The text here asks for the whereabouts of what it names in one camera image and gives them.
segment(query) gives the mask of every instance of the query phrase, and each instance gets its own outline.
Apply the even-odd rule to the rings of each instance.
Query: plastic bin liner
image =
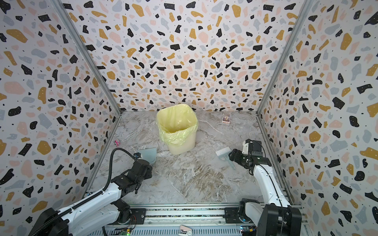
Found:
[[[168,145],[182,145],[198,128],[197,117],[186,104],[162,109],[156,119],[160,139]]]

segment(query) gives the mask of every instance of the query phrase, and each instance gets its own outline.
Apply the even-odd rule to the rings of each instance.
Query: terrazzo wall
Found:
[[[314,1],[261,114],[314,235],[378,235],[377,3]]]
[[[0,235],[81,199],[116,113],[48,1],[0,0]]]
[[[122,110],[256,110],[301,0],[64,0]]]

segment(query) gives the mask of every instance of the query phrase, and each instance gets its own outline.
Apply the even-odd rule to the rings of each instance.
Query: marble floor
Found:
[[[121,148],[137,150],[157,148],[152,178],[144,180],[138,194],[123,197],[129,204],[173,204],[186,202],[239,202],[242,198],[263,202],[256,179],[235,163],[233,170],[227,161],[218,159],[215,151],[224,147],[242,149],[246,139],[264,143],[255,113],[227,112],[230,124],[222,123],[222,112],[196,112],[199,128],[196,146],[189,152],[174,156],[159,139],[154,111],[124,112],[113,139]],[[91,191],[102,188],[107,180],[110,146],[94,179]],[[112,177],[131,168],[133,160],[117,151],[113,157]]]

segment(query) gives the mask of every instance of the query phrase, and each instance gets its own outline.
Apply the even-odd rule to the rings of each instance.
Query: trash can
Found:
[[[156,116],[160,139],[173,155],[187,152],[195,146],[198,120],[186,104],[162,109]]]

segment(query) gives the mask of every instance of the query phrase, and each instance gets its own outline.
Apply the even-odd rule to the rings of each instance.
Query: pink toy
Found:
[[[118,141],[118,139],[114,140],[113,143],[116,145],[116,146],[119,146],[121,143]]]

